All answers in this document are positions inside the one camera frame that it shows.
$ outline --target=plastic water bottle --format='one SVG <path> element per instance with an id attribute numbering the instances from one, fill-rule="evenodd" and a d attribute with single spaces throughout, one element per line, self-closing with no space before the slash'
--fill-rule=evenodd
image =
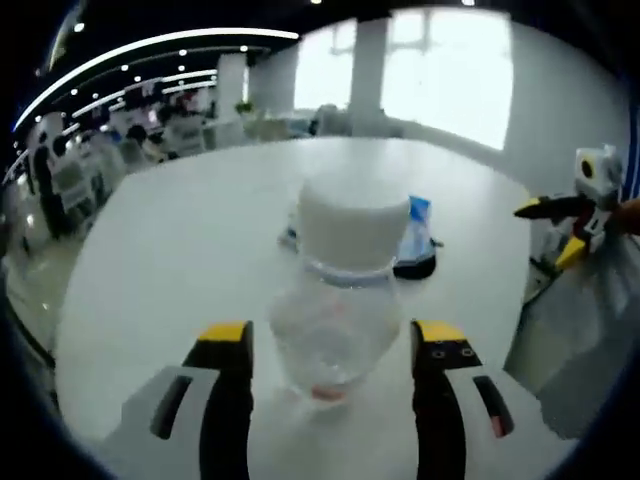
<path id="1" fill-rule="evenodd" d="M 392 266 L 408 213 L 403 189 L 361 171 L 305 182 L 300 268 L 271 311 L 285 373 L 304 395 L 344 400 L 396 339 L 402 312 Z"/>

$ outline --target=white table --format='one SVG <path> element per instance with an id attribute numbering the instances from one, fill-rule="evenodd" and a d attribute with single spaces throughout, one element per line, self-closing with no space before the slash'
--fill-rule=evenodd
<path id="1" fill-rule="evenodd" d="M 415 478 L 407 331 L 354 395 L 357 408 L 318 421 L 284 389 L 266 323 L 296 268 L 295 254 L 276 242 L 291 202 L 305 176 L 342 162 L 366 162 L 433 201 L 432 232 L 445 246 L 431 278 L 401 284 L 407 325 L 414 317 L 457 325 L 485 364 L 502 368 L 528 271 L 529 224 L 512 215 L 528 198 L 521 185 L 422 142 L 325 138 L 233 148 L 130 175 L 98 218 L 59 327 L 56 382 L 71 430 L 104 438 L 122 403 L 163 366 L 181 364 L 203 329 L 251 319 L 250 472 L 291 463 L 284 456 L 300 459 L 306 478 L 343 478 L 350 469 L 381 478 L 381 462 L 393 458 L 387 465 L 408 470 L 385 475 Z"/>

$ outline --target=desk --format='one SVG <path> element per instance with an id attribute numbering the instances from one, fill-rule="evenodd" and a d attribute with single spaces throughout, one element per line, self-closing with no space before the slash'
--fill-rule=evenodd
<path id="1" fill-rule="evenodd" d="M 163 366 L 181 364 L 203 329 L 237 319 L 255 322 L 250 457 L 255 435 L 277 423 L 276 410 L 294 418 L 265 321 L 296 268 L 295 254 L 276 239 L 303 179 L 343 162 L 368 162 L 433 201 L 431 228 L 444 248 L 431 278 L 400 285 L 407 325 L 413 317 L 457 325 L 485 364 L 502 368 L 528 272 L 529 223 L 512 215 L 528 198 L 524 187 L 423 142 L 324 138 L 232 148 L 129 175 L 97 219 L 58 331 L 56 384 L 71 430 L 103 438 L 122 403 Z M 404 435 L 389 454 L 408 455 L 415 467 L 417 452 L 405 448 L 416 442 L 408 341 L 405 329 L 362 386 L 364 407 L 355 412 L 375 432 Z M 363 430 L 344 441 L 376 435 Z M 378 455 L 368 451 L 368 459 Z"/>

